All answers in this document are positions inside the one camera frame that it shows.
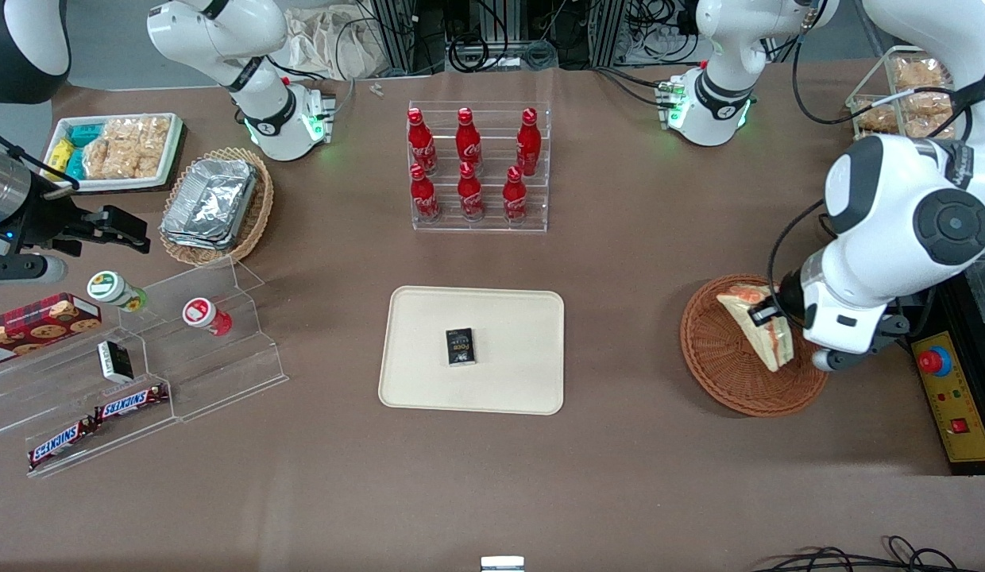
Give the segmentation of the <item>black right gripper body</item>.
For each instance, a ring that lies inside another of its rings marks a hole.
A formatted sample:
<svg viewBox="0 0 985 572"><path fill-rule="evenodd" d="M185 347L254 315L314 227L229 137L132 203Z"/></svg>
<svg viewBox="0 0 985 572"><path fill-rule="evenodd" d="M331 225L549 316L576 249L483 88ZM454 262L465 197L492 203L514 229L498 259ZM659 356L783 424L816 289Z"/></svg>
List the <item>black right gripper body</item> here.
<svg viewBox="0 0 985 572"><path fill-rule="evenodd" d="M16 250L39 247L78 257L81 250L68 243L102 242L98 229L86 220L90 211L77 207L73 195L74 189L57 187L47 179L33 179L21 208L21 220L16 224Z"/></svg>

